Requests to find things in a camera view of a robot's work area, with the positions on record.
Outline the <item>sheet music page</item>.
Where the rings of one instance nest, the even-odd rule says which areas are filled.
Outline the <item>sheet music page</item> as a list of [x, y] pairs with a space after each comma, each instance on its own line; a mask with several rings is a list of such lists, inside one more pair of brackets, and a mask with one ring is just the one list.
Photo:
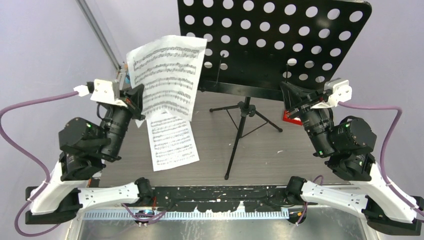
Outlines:
[[192, 121], [207, 40], [166, 35], [126, 54], [132, 88], [142, 85], [142, 115]]
[[153, 171], [164, 171], [200, 160], [191, 122], [167, 112], [146, 121]]

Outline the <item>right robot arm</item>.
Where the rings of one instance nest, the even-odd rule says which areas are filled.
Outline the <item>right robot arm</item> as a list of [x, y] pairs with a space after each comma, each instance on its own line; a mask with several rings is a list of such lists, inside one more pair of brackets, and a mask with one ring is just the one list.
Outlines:
[[403, 192], [385, 173], [383, 162], [372, 155], [377, 136], [360, 117], [347, 116], [335, 125], [331, 110], [347, 106], [352, 88], [346, 79], [327, 82], [313, 90], [283, 81], [280, 83], [289, 118], [300, 119], [316, 157], [344, 181], [360, 188], [361, 194], [324, 187], [292, 176], [284, 190], [291, 205], [317, 203], [364, 219], [372, 229], [391, 236], [418, 236], [423, 221], [424, 199]]

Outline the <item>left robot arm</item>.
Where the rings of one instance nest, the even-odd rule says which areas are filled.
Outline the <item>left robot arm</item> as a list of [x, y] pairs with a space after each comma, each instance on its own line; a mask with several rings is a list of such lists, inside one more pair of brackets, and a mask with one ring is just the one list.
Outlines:
[[83, 184], [106, 167], [120, 160], [120, 149], [132, 120], [143, 120], [144, 86], [119, 90], [123, 105], [101, 103], [106, 109], [100, 124], [81, 117], [71, 119], [58, 134], [61, 154], [46, 188], [28, 187], [31, 200], [25, 213], [27, 225], [55, 225], [74, 219], [77, 214], [121, 204], [148, 207], [154, 199], [150, 181], [136, 181], [117, 187], [83, 188]]

